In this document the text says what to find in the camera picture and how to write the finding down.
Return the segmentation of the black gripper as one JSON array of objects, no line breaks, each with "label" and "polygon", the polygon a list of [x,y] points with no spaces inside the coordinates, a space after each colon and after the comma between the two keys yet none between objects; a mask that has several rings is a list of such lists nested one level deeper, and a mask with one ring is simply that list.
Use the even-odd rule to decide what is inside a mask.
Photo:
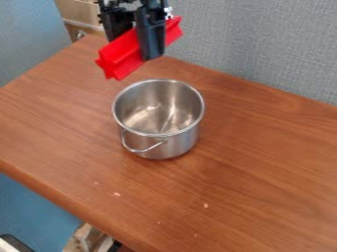
[{"label": "black gripper", "polygon": [[108,41],[132,29],[135,18],[137,38],[143,61],[165,53],[166,20],[173,18],[169,0],[96,0]]}]

